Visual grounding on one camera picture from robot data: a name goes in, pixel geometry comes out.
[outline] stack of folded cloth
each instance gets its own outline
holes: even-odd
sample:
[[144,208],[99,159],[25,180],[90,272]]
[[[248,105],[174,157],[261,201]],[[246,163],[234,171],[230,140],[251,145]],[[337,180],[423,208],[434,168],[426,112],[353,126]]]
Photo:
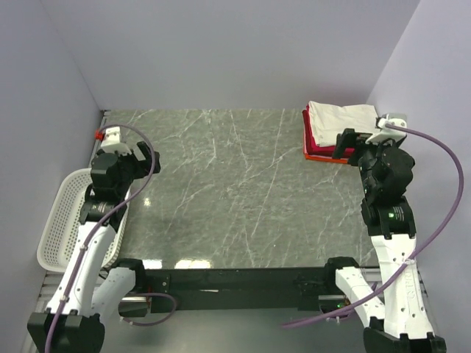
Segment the stack of folded cloth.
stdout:
[[347,149],[341,160],[332,159],[337,134],[345,129],[374,133],[376,123],[375,107],[367,104],[338,107],[310,101],[302,111],[304,119],[304,155],[308,160],[346,163],[353,153]]

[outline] white plastic basket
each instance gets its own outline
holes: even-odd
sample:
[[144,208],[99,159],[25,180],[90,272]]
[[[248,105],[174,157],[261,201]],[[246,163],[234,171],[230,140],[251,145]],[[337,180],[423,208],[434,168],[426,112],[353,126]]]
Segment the white plastic basket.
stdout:
[[[63,273],[67,268],[77,241],[80,209],[89,184],[90,169],[79,169],[64,179],[57,192],[37,253],[39,264],[48,271]],[[118,258],[126,220],[127,211],[105,255],[102,267],[111,266]]]

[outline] table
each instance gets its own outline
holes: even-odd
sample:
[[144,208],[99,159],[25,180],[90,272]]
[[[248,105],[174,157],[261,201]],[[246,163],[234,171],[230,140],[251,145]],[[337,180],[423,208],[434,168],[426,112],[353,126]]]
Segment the table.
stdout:
[[335,256],[378,264],[359,172],[304,158],[301,110],[112,110],[105,119],[139,128],[161,155],[162,171],[130,204],[120,257],[150,268],[323,266]]

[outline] red cloth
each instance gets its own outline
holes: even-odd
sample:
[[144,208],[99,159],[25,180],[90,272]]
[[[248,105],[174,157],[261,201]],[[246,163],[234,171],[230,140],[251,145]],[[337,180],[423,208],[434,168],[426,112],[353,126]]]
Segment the red cloth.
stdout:
[[[306,106],[306,109],[302,111],[302,118],[304,120],[304,131],[305,131],[305,139],[306,139],[306,151],[310,155],[317,155],[317,156],[326,156],[332,157],[333,150],[335,146],[328,146],[328,147],[319,147],[316,145],[316,141],[312,135],[311,130],[311,120],[309,118],[309,106]],[[343,158],[348,158],[352,155],[353,149],[346,149]]]

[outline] gray marble surface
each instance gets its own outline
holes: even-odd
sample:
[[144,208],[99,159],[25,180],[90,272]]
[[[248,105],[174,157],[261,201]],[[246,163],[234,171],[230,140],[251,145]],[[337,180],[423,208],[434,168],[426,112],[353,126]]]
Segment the gray marble surface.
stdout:
[[105,118],[136,126],[161,155],[162,171],[130,204],[120,257],[156,268],[321,266],[333,256],[378,264],[358,170],[304,158],[301,110],[112,110]]

